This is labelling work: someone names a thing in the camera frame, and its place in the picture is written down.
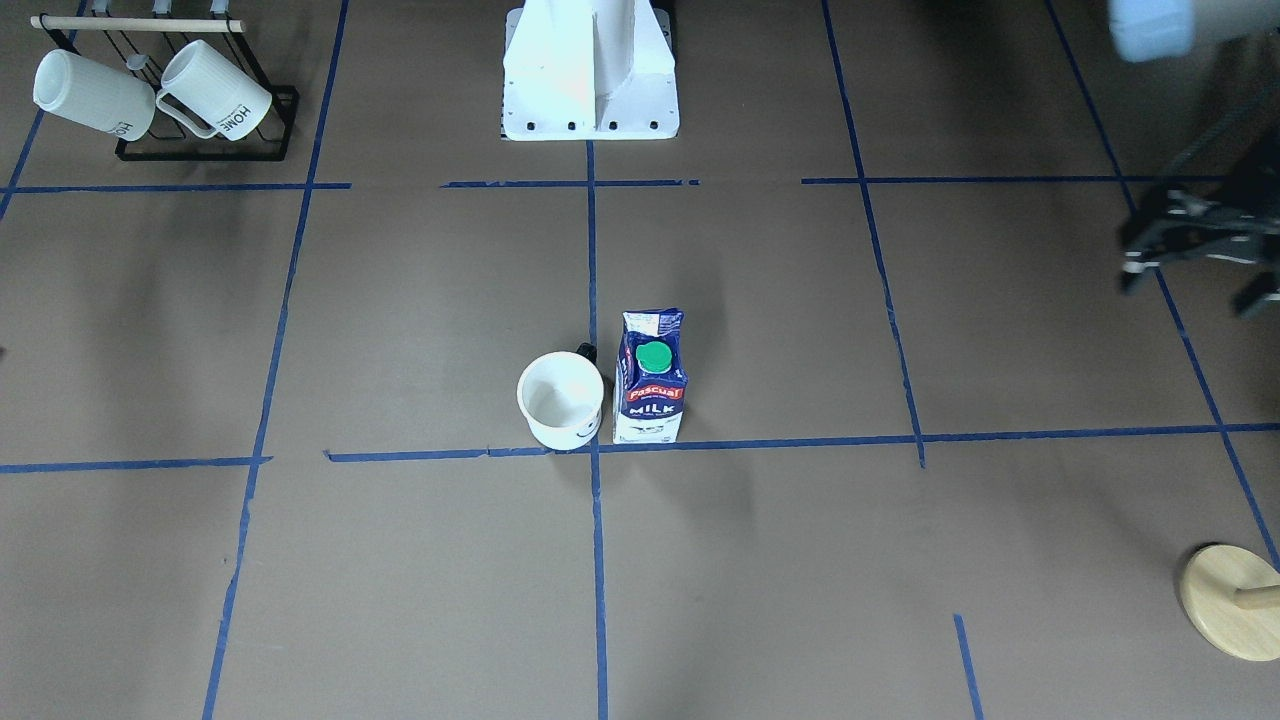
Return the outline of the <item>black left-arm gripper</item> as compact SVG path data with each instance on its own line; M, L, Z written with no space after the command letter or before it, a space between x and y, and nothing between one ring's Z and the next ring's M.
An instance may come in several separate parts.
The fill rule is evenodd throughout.
M1117 229L1124 254L1119 288L1133 295L1165 264L1196 259L1260 266L1231 300L1253 318L1279 301L1279 142L1258 138L1211 193L1162 182L1146 191Z

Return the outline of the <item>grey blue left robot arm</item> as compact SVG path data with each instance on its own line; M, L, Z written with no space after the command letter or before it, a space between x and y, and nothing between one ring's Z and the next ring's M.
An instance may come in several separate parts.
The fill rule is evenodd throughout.
M1129 63L1184 56L1262 31L1276 31L1275 1L1111 1L1108 27L1117 55ZM1135 293L1169 263L1196 259L1260 266L1231 300L1238 318L1277 304L1279 145L1270 126L1207 195L1175 181L1181 170L1251 113L1277 97L1277 82L1231 109L1185 146L1157 176L1117 229L1124 252L1119 288Z

